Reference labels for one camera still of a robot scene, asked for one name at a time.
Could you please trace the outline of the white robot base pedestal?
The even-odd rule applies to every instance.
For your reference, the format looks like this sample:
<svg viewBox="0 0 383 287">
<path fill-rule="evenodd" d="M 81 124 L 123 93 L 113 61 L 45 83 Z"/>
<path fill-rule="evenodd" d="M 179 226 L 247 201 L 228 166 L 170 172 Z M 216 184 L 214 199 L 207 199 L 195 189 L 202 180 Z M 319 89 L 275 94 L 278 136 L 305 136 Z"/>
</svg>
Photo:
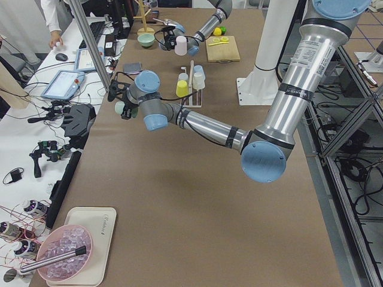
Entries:
<svg viewBox="0 0 383 287">
<path fill-rule="evenodd" d="M 270 1 L 256 55 L 254 69 L 237 79 L 239 104 L 271 105 L 278 91 L 276 67 L 290 26 L 305 9 L 305 1 Z"/>
</svg>

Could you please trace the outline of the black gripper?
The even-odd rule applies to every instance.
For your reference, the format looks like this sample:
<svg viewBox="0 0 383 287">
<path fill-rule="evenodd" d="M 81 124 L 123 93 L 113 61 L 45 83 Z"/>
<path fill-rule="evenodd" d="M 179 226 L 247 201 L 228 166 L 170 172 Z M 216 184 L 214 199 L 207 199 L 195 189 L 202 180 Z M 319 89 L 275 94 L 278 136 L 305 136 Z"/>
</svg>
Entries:
<svg viewBox="0 0 383 287">
<path fill-rule="evenodd" d="M 167 26 L 163 28 L 163 49 L 174 50 L 176 46 L 176 35 L 174 34 L 175 26 Z"/>
<path fill-rule="evenodd" d="M 138 100 L 132 92 L 133 87 L 130 86 L 122 97 L 122 102 L 124 103 L 123 110 L 121 112 L 122 119 L 131 119 L 138 115 Z"/>
</svg>

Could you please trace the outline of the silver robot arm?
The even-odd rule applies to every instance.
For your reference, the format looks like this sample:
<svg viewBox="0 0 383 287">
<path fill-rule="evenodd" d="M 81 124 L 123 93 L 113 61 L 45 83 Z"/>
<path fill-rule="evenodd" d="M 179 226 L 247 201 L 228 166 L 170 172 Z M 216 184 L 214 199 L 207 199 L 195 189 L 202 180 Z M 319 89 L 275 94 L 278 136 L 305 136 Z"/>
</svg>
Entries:
<svg viewBox="0 0 383 287">
<path fill-rule="evenodd" d="M 369 1 L 309 1 L 300 26 L 301 41 L 278 87 L 263 124 L 245 132 L 237 127 L 167 103 L 159 93 L 160 80 L 153 71 L 142 71 L 123 90 L 115 111 L 130 118 L 137 111 L 147 130 L 169 123 L 191 129 L 201 137 L 241 154 L 242 169 L 257 182 L 272 182 L 285 171 L 295 141 L 298 122 L 312 100 L 335 50 L 350 38 Z"/>
<path fill-rule="evenodd" d="M 195 56 L 200 50 L 200 44 L 205 42 L 214 29 L 218 27 L 222 21 L 226 20 L 232 12 L 231 0 L 209 2 L 216 8 L 216 11 L 193 36 L 186 35 L 185 28 L 179 23 L 175 26 L 166 26 L 163 28 L 164 38 L 160 40 L 159 47 L 165 51 L 174 50 L 177 46 L 176 38 L 178 36 L 184 36 L 187 38 L 187 54 Z"/>
</svg>

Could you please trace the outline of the person's hand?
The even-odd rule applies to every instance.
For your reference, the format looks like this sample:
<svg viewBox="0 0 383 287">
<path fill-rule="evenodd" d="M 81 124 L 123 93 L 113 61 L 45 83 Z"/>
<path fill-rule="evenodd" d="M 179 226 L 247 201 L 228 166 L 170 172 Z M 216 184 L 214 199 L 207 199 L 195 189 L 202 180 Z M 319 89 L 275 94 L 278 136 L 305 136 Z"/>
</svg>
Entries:
<svg viewBox="0 0 383 287">
<path fill-rule="evenodd" d="M 50 32 L 50 41 L 49 41 L 48 45 L 51 49 L 58 47 L 58 46 L 63 46 L 63 40 L 61 37 L 61 31 L 60 30 L 54 30 L 54 31 Z"/>
</svg>

